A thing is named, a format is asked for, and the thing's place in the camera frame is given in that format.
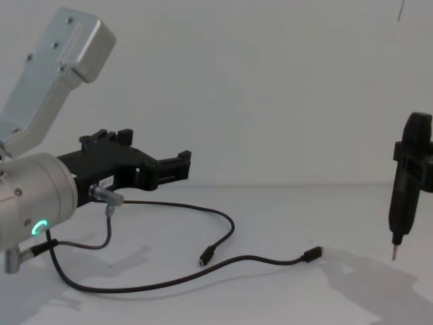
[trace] metal cylinder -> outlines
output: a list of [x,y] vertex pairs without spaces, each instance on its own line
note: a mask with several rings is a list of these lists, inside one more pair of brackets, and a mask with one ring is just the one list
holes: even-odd
[[75,212],[78,195],[66,166],[50,154],[5,162],[0,175],[0,251],[37,236]]

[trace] white table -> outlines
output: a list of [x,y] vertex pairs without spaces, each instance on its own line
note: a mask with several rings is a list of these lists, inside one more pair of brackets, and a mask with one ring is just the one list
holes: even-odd
[[[19,274],[0,274],[0,324],[433,324],[433,196],[421,196],[415,227],[391,262],[390,187],[162,186],[122,193],[232,216],[236,231],[211,263],[243,254],[292,259],[317,245],[325,254],[294,267],[244,261],[172,288],[114,296],[68,288],[45,255]],[[103,211],[98,204],[79,209],[53,237],[101,242]],[[227,229],[220,217],[197,211],[127,206],[114,216],[108,248],[57,252],[67,274],[83,284],[151,284],[198,271],[198,256]]]

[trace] white label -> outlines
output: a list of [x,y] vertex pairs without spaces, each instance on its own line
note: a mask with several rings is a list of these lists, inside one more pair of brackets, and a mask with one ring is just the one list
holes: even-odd
[[99,186],[102,188],[109,188],[113,184],[114,184],[114,175],[101,179],[99,181]]

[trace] white wall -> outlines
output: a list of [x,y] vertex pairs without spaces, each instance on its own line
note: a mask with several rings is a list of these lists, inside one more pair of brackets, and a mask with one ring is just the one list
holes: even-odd
[[414,110],[433,112],[433,2],[2,0],[0,105],[55,10],[118,38],[37,151],[130,127],[156,158],[193,152],[190,184],[382,183]]

